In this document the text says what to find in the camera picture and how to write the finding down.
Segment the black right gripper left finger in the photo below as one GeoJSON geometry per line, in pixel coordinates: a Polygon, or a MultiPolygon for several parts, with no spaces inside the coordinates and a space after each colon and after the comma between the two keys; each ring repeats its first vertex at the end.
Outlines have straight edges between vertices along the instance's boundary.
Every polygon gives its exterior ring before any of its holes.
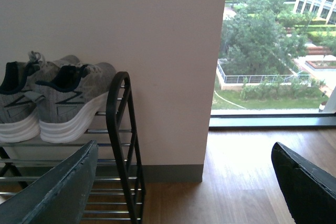
{"type": "Polygon", "coordinates": [[[98,144],[92,140],[1,204],[1,223],[80,223],[92,189],[98,144]]]}

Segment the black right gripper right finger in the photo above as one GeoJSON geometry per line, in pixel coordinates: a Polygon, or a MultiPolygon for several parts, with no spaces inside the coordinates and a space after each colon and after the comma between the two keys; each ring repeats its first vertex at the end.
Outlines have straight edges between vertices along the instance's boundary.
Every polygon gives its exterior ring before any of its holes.
{"type": "Polygon", "coordinates": [[[335,223],[335,177],[280,142],[271,161],[295,223],[335,223]]]}

